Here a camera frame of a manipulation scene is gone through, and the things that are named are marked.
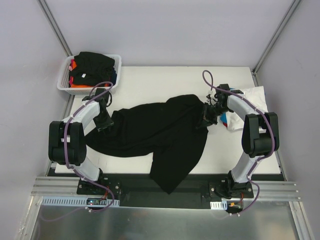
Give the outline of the white t shirt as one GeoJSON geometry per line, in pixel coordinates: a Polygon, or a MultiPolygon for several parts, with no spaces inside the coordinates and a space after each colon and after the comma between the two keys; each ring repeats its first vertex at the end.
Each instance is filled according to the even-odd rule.
{"type": "Polygon", "coordinates": [[[243,129],[245,116],[249,114],[258,114],[268,112],[266,104],[265,90],[263,86],[241,88],[240,97],[230,95],[227,99],[227,107],[233,112],[227,111],[226,125],[229,131],[243,129]]]}

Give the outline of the white plastic laundry basket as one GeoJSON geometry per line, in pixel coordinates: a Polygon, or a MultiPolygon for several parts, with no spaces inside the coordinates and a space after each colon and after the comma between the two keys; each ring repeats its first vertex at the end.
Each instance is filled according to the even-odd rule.
{"type": "MultiPolygon", "coordinates": [[[[122,57],[118,54],[106,54],[105,56],[114,59],[114,70],[116,73],[116,80],[115,80],[115,85],[112,87],[112,91],[115,91],[115,89],[118,87],[120,83],[120,78],[121,78],[121,71],[122,71],[122,57]]],[[[63,64],[61,65],[59,75],[57,77],[57,89],[60,91],[65,91],[69,93],[70,95],[76,96],[76,95],[89,95],[91,91],[91,87],[69,87],[69,66],[71,64],[71,61],[74,59],[74,55],[68,56],[63,64]]]]}

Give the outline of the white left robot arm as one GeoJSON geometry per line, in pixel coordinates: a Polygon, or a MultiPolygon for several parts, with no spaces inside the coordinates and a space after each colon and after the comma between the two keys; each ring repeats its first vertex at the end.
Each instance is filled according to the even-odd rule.
{"type": "Polygon", "coordinates": [[[89,182],[88,188],[96,195],[103,193],[106,182],[100,179],[102,171],[87,157],[85,129],[94,122],[96,130],[109,130],[114,121],[107,107],[112,97],[109,90],[98,87],[82,99],[80,107],[61,121],[49,125],[48,157],[51,162],[66,166],[82,180],[89,182]]]}

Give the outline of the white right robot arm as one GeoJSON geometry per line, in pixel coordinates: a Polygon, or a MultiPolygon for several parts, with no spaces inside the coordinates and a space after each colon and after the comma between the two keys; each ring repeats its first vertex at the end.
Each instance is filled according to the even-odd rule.
{"type": "Polygon", "coordinates": [[[226,199],[239,197],[251,188],[251,176],[263,159],[277,151],[280,145],[278,116],[262,112],[240,90],[231,90],[228,84],[209,91],[198,126],[209,127],[218,123],[226,112],[237,114],[243,120],[241,146],[243,153],[226,179],[214,188],[214,193],[226,199]]]}

